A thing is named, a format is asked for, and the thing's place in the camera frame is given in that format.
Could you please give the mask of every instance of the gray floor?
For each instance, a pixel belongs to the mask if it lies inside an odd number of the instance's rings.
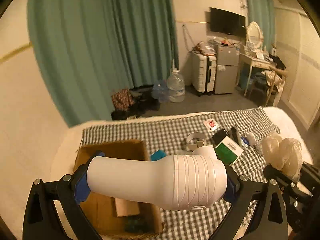
[[[259,94],[252,94],[252,101],[243,96],[242,91],[235,89],[233,94],[227,95],[203,95],[198,97],[195,89],[186,87],[186,97],[181,103],[165,102],[160,106],[159,111],[147,111],[143,117],[189,114],[197,112],[228,111],[254,108],[262,105],[263,97]],[[279,102],[278,107],[283,109],[295,123],[301,137],[305,141],[311,153],[315,165],[320,167],[320,125],[311,127],[308,131],[304,128],[301,121],[283,103]]]

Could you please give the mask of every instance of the silver screw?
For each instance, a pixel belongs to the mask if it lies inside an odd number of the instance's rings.
[[[69,180],[71,180],[71,175],[70,174],[64,175],[62,179],[64,181],[69,181]]]
[[[33,184],[38,185],[41,182],[41,179],[35,179],[35,181],[33,182]]]
[[[239,178],[240,178],[242,181],[247,181],[247,180],[249,179],[247,175],[243,175],[243,174],[241,174],[241,175],[239,176]]]
[[[275,179],[271,179],[271,180],[270,180],[270,183],[271,183],[272,185],[277,185],[277,181],[276,181]]]

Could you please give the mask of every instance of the television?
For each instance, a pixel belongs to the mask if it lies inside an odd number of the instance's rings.
[[[210,31],[245,38],[245,17],[225,10],[210,8]]]

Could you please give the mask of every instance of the checkered tablecloth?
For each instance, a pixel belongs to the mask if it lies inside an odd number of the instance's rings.
[[[207,135],[207,144],[213,143],[211,141],[213,134],[208,132],[203,125],[203,122],[209,118],[216,120],[227,131],[236,125],[242,136],[246,132],[252,132],[259,140],[272,131],[280,133],[279,128],[270,121],[262,107],[258,107],[162,121],[146,120],[92,126],[84,129],[81,145],[141,139],[145,141],[150,154],[160,149],[167,155],[173,155],[177,150],[184,149],[185,139],[192,132],[204,132]],[[251,180],[266,182],[263,177],[264,165],[264,158],[256,152],[254,147],[250,146],[232,167],[238,175],[246,174]],[[230,206],[230,203],[220,200],[199,212],[161,210],[164,230],[156,239],[208,239]],[[243,225],[250,221],[254,207],[255,202],[251,202]]]

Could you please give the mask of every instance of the curtain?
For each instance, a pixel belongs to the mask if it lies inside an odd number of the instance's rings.
[[[28,0],[28,29],[70,127],[110,120],[111,94],[167,78],[177,60],[171,0]]]
[[[248,18],[256,22],[263,32],[263,48],[271,51],[271,44],[275,42],[275,14],[273,0],[247,0]]]

